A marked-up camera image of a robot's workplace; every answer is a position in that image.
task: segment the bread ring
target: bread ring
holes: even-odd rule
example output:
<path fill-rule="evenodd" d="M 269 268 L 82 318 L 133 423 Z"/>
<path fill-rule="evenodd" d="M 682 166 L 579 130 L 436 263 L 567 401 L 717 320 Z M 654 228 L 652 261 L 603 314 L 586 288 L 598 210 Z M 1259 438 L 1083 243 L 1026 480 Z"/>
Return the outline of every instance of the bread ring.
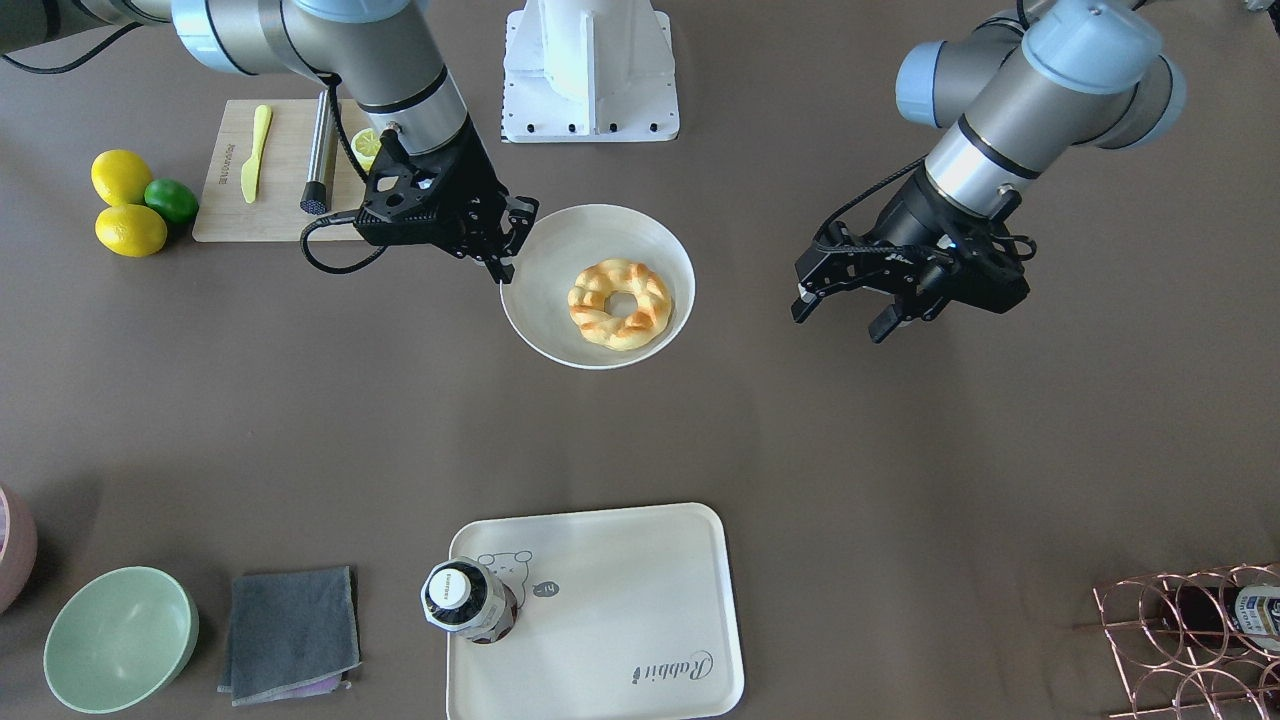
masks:
<path fill-rule="evenodd" d="M 604 304 L 616 292 L 630 292 L 636 311 L 611 315 Z M 568 314 L 582 337 L 609 350 L 635 350 L 658 337 L 671 319 L 671 295 L 657 273 L 641 263 L 609 258 L 582 270 L 568 291 Z"/>

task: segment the towel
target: towel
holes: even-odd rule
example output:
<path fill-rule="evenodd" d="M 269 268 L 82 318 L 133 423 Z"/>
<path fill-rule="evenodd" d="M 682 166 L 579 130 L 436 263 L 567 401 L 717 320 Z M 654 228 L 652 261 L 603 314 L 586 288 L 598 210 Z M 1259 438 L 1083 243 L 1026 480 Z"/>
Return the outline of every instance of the towel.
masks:
<path fill-rule="evenodd" d="M 334 691 L 360 665 L 351 568 L 244 575 L 232 583 L 227 662 L 232 706 Z"/>

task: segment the yellow knife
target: yellow knife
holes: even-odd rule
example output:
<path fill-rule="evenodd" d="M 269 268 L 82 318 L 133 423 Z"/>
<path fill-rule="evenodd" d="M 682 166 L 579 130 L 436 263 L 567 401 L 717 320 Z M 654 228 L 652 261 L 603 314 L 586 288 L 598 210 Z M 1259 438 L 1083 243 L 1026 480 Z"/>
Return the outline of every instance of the yellow knife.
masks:
<path fill-rule="evenodd" d="M 262 145 L 266 143 L 266 128 L 271 127 L 271 106 L 259 105 L 253 110 L 253 154 L 241 168 L 241 191 L 244 202 L 257 200 L 257 170 L 262 165 Z"/>

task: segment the table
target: table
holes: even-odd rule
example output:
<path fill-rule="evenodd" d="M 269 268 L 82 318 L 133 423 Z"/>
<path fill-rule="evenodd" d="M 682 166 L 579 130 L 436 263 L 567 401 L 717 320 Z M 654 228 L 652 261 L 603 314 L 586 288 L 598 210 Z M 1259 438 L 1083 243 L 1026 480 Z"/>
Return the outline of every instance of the table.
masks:
<path fill-rule="evenodd" d="M 44 685 L 45 633 L 133 564 L 182 580 L 204 633 L 122 717 L 443 716 L 444 637 L 416 592 L 481 518 L 714 507 L 744 720 L 1097 716 L 1124 697 L 1102 637 L 1073 629 L 1097 621 L 1092 584 L 1280 556 L 1266 18 L 1144 9 L 1190 86 L 1178 126 L 1073 150 L 1033 186 L 1012 219 L 1041 249 L 1021 306 L 952 307 L 873 346 L 873 293 L 792 324 L 792 263 L 831 209 L 940 137 L 893 108 L 905 53 L 998 4 L 664 0 L 684 127 L 637 146 L 498 141 L 521 5 L 430 9 L 500 178 L 544 214 L 648 213 L 698 272 L 685 332 L 625 370 L 536 355 L 484 270 L 429 247 L 334 278 L 293 243 L 177 238 L 132 260 L 96 242 L 95 155 L 131 147 L 198 188 L 227 100 L 314 97 L 306 81 L 212 73 L 163 28 L 58 78 L 0 68 L 0 478 L 42 543 L 0 616 L 0 716 L 73 716 Z M 233 712 L 214 693 L 230 580 L 337 564 L 358 577 L 352 689 Z M 795 583 L 804 605 L 780 605 Z"/>

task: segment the wooden cutting board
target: wooden cutting board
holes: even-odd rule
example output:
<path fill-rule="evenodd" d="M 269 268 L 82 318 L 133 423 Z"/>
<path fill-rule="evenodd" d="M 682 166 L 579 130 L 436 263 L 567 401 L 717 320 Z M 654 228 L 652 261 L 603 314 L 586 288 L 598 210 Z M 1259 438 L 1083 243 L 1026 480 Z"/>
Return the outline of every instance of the wooden cutting board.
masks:
<path fill-rule="evenodd" d="M 302 211 L 302 186 L 311 159 L 316 99 L 311 100 L 229 100 L 218 128 L 200 214 L 191 234 L 200 242 L 297 242 L 298 234 L 316 215 Z M 241 165 L 253 151 L 253 109 L 271 106 L 271 128 L 262 147 L 257 200 L 244 202 L 241 193 Z M 369 124 L 369 118 L 352 100 L 342 101 L 343 127 L 348 137 Z M 351 168 L 342 146 L 335 147 L 334 177 L 329 209 L 353 210 L 364 199 L 365 186 Z M 351 225 L 324 228 L 312 240 L 361 240 Z"/>

